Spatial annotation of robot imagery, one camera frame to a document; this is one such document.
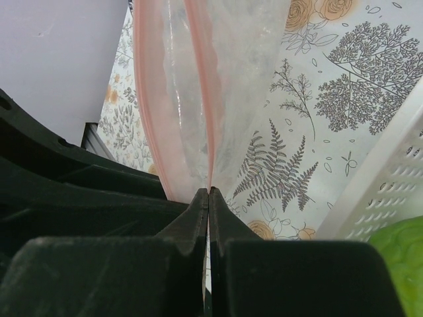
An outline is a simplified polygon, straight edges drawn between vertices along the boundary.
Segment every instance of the plastic bag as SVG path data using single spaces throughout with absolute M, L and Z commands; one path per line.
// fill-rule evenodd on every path
M 169 200 L 225 194 L 272 80 L 289 0 L 146 0 L 134 4 L 135 84 Z

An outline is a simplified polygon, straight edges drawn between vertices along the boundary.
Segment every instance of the perforated basket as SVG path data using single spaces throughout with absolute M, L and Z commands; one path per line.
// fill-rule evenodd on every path
M 317 238 L 367 241 L 377 229 L 421 215 L 423 79 L 339 197 Z

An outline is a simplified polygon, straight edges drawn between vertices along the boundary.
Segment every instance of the green object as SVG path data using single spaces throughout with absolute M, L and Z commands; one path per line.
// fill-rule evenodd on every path
M 423 217 L 375 232 L 369 243 L 385 260 L 408 317 L 423 316 Z

